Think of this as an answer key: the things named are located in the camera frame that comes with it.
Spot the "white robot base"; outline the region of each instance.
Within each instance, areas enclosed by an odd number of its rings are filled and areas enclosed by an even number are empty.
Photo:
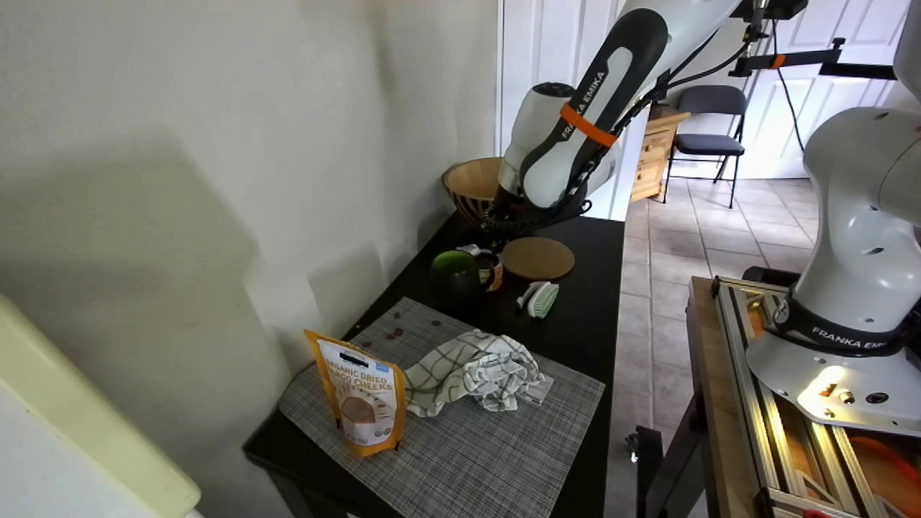
[[[719,283],[724,338],[743,344],[752,374],[818,424],[921,439],[921,371],[907,351],[838,358],[789,344],[768,332],[783,296],[773,286]]]

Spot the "round wooden tray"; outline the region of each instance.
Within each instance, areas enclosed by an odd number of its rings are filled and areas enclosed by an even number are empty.
[[[558,279],[575,268],[568,245],[543,236],[514,240],[501,252],[501,262],[520,279]]]

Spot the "metal chair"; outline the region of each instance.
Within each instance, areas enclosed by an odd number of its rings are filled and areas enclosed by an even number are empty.
[[[733,209],[736,183],[740,183],[740,158],[746,157],[746,148],[743,148],[746,92],[736,86],[714,86],[714,83],[688,86],[686,92],[680,92],[677,111],[691,112],[691,116],[733,116],[736,121],[729,137],[719,137],[719,134],[677,134],[674,137],[661,203],[667,203],[674,154],[723,157],[719,174],[714,175],[714,184],[723,180],[724,161],[733,158],[730,197],[729,197],[729,209]]]

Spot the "black cable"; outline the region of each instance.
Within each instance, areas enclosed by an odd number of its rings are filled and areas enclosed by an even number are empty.
[[[714,76],[714,73],[730,68],[740,56],[746,56],[746,50],[747,50],[747,40],[746,40],[729,62],[723,62],[723,65],[717,65],[717,68],[712,68],[712,70],[706,70],[706,73],[696,73],[696,76],[691,76],[691,78],[680,78],[680,81],[667,83],[667,91],[681,86],[681,83],[691,83],[691,81],[699,81],[699,78],[706,78],[706,76]]]
[[[674,68],[671,78],[677,78],[703,50],[707,50],[707,45],[717,39],[717,33],[699,45],[680,68]]]
[[[772,39],[766,39],[766,40],[760,45],[758,56],[766,56],[768,50],[772,50]],[[743,86],[743,91],[746,91],[746,98],[753,98],[760,73],[762,73],[762,70],[753,70],[753,76],[746,78],[746,86]]]
[[[772,22],[772,40],[773,40],[773,56],[779,56],[779,50],[776,50],[776,22]],[[804,134],[799,134],[799,118],[796,118],[796,111],[795,111],[795,98],[789,95],[785,76],[783,76],[779,68],[776,68],[776,78],[779,78],[779,86],[783,86],[783,98],[785,98],[789,116],[795,121],[795,137],[796,137],[799,154],[805,154]]]

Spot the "black table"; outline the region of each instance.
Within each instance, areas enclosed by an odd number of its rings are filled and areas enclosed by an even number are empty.
[[[345,338],[372,327],[398,301],[411,296],[483,332],[509,335],[529,351],[608,383],[552,514],[605,516],[624,226],[575,220],[546,229],[540,236],[552,236],[575,253],[575,268],[560,279],[560,293],[549,321],[527,321],[519,312],[514,296],[520,296],[527,283],[514,278],[507,278],[499,293],[488,293],[476,305],[455,305],[435,291],[429,283],[432,260],[440,252],[476,242],[476,234],[463,230],[461,220],[452,217]],[[274,479],[294,516],[307,516],[307,511],[314,516],[343,516],[345,511],[355,516],[398,516],[278,411],[274,411],[245,445],[245,456]]]

